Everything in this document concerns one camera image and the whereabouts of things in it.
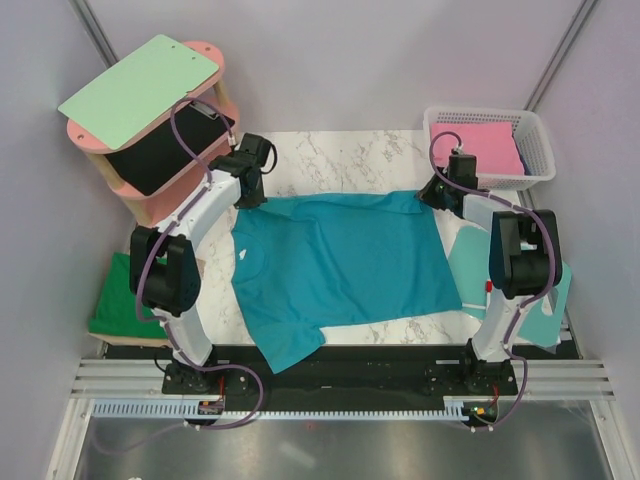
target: t-shirt sleeve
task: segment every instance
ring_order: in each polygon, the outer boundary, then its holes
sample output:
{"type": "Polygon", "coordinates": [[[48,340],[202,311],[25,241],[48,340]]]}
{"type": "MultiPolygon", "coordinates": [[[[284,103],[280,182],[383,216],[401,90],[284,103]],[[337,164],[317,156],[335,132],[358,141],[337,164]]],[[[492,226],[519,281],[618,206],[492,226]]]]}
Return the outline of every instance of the t-shirt sleeve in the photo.
{"type": "Polygon", "coordinates": [[[260,323],[251,326],[251,322],[247,322],[247,328],[273,373],[280,373],[304,360],[325,343],[320,329],[310,324],[260,323]]]}

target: green folded cloth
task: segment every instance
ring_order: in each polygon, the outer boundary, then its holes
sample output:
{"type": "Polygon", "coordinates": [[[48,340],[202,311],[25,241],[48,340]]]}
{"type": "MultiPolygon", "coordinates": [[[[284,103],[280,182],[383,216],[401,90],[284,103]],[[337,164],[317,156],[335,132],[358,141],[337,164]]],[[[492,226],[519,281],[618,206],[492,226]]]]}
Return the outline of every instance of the green folded cloth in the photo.
{"type": "MultiPolygon", "coordinates": [[[[129,255],[114,253],[95,317],[89,320],[89,333],[97,336],[166,339],[158,322],[142,323],[136,316],[136,298],[129,291],[129,255]]],[[[144,316],[152,315],[147,307],[144,316]]]]}

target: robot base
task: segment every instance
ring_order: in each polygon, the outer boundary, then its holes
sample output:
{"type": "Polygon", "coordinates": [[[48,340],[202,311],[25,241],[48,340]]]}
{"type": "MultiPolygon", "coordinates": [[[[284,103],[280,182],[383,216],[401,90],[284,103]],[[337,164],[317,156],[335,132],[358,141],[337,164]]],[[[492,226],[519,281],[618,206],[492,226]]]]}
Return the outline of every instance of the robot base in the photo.
{"type": "Polygon", "coordinates": [[[455,397],[493,397],[517,395],[516,376],[509,360],[488,363],[478,360],[471,340],[459,362],[429,363],[425,370],[429,390],[434,395],[455,397]]]}

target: white plastic basket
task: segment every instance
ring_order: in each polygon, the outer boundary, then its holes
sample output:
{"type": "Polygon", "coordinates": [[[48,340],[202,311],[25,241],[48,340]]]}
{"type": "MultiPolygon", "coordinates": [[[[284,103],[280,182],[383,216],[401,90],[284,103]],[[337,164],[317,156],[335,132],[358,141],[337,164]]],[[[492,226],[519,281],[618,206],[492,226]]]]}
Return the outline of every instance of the white plastic basket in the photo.
{"type": "Polygon", "coordinates": [[[531,175],[478,174],[478,187],[492,190],[526,190],[556,175],[553,151],[540,117],[525,110],[495,108],[430,107],[424,112],[424,133],[431,143],[434,123],[511,122],[513,138],[531,175]]]}

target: pink cloth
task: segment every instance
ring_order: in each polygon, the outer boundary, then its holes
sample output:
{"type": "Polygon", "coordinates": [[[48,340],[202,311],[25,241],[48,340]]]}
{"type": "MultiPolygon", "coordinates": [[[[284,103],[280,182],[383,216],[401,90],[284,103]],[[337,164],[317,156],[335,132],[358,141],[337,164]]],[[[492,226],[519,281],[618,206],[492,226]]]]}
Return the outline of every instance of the pink cloth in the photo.
{"type": "MultiPolygon", "coordinates": [[[[440,132],[453,131],[460,135],[465,153],[478,159],[477,173],[524,175],[524,166],[513,140],[511,122],[496,123],[435,123],[431,125],[431,138],[440,132]]],[[[457,141],[451,135],[438,139],[434,146],[436,165],[449,164],[451,149],[457,141]]]]}

